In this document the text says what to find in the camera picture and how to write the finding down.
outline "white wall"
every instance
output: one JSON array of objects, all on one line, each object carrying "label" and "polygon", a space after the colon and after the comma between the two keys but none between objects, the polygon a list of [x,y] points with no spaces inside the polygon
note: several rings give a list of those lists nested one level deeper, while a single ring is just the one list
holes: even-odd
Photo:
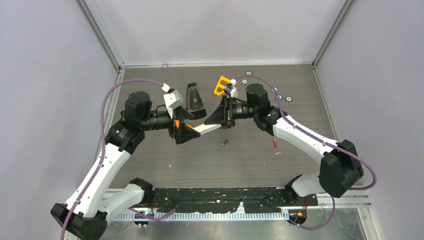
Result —
[{"label": "white wall", "polygon": [[116,76],[73,0],[0,1],[0,239],[57,240]]},{"label": "white wall", "polygon": [[422,0],[356,1],[318,65],[339,138],[376,170],[390,240],[423,238],[423,13]]},{"label": "white wall", "polygon": [[93,1],[127,66],[312,62],[345,2]]}]

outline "gray tabletop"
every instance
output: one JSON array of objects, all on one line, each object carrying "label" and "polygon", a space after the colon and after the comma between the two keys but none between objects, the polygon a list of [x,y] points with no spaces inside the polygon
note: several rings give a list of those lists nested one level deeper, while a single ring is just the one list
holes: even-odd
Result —
[{"label": "gray tabletop", "polygon": [[[147,78],[165,82],[185,96],[186,86],[197,83],[206,111],[211,114],[221,98],[213,94],[220,76],[237,78],[246,71],[274,84],[283,96],[291,96],[291,103],[283,102],[283,109],[294,119],[317,133],[334,138],[324,103],[310,65],[256,65],[129,68],[124,81]],[[248,83],[258,80],[247,78]],[[238,83],[238,98],[245,100],[246,86]],[[150,94],[153,107],[164,104],[164,92],[153,84],[123,85],[117,100],[113,121],[119,119],[124,102],[132,92]],[[277,101],[268,92],[271,104]],[[197,126],[206,118],[188,121]],[[119,170],[111,188],[124,188],[134,178],[145,179],[157,188],[200,187],[264,187],[284,186],[299,174],[319,170],[318,164],[306,153],[289,142],[259,130],[252,119],[237,120],[231,129],[217,129],[200,138],[176,145],[166,130],[147,131],[145,140],[133,156]]]}]

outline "yellow clamp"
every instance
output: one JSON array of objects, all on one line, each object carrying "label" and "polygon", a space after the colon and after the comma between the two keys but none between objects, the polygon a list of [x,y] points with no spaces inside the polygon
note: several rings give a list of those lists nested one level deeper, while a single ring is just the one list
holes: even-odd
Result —
[{"label": "yellow clamp", "polygon": [[226,78],[225,76],[221,76],[218,80],[218,83],[216,84],[215,90],[213,90],[213,94],[217,97],[221,97],[224,92],[224,87],[231,82],[230,79]]}]

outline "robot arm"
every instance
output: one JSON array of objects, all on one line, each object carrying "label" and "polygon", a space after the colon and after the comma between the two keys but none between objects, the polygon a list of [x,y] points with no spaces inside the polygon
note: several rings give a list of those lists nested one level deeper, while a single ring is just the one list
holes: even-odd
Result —
[{"label": "robot arm", "polygon": [[[125,110],[121,119],[108,131],[105,138],[105,157],[100,166],[101,153],[94,165],[82,181],[78,189],[65,202],[56,203],[50,213],[63,226],[65,218],[72,209],[77,197],[86,188],[71,213],[66,229],[83,240],[97,240],[106,230],[108,222],[125,209],[137,204],[150,204],[154,191],[153,186],[139,178],[133,179],[120,192],[106,200],[102,200],[118,170],[131,157],[137,146],[145,139],[145,131],[167,129],[169,136],[176,144],[185,143],[200,137],[201,133],[185,123],[185,119],[203,117],[206,112],[196,115],[182,107],[182,95],[167,87],[163,96],[166,108],[164,111],[151,110],[152,102],[146,92],[133,92],[125,102]],[[87,184],[95,171],[95,178]]]},{"label": "robot arm", "polygon": [[[254,83],[247,86],[246,101],[231,97],[230,90],[233,86],[228,78],[226,80],[223,78],[220,78],[214,91],[216,96],[222,95],[221,103],[204,124],[232,128],[236,125],[235,120],[252,118],[262,131],[292,143],[311,156],[320,165],[320,171],[311,175],[296,176],[285,186],[294,198],[317,193],[328,193],[339,198],[364,175],[359,161],[323,144],[329,143],[356,155],[353,143],[348,140],[337,142],[321,136],[298,123],[286,112],[283,112],[282,116],[280,110],[271,105],[268,92],[261,84]],[[323,143],[304,132],[322,139]]]}]

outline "orange object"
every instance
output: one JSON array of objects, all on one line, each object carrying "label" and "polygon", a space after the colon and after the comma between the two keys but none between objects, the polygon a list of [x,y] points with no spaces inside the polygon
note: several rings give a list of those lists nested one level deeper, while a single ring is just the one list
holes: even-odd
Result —
[{"label": "orange object", "polygon": [[215,96],[220,97],[222,96],[224,92],[224,88],[227,84],[231,82],[230,79],[226,78],[225,76],[221,76],[218,80],[218,83],[216,84],[215,90],[213,90],[213,94]]},{"label": "orange object", "polygon": [[[180,127],[180,120],[174,120],[174,123],[175,123],[175,126],[176,126],[176,128],[178,129],[179,127]],[[189,128],[191,128],[191,129],[193,129],[194,127],[192,126],[192,125],[190,125],[190,124],[185,124],[185,125],[187,125],[187,127],[189,127]]]}]

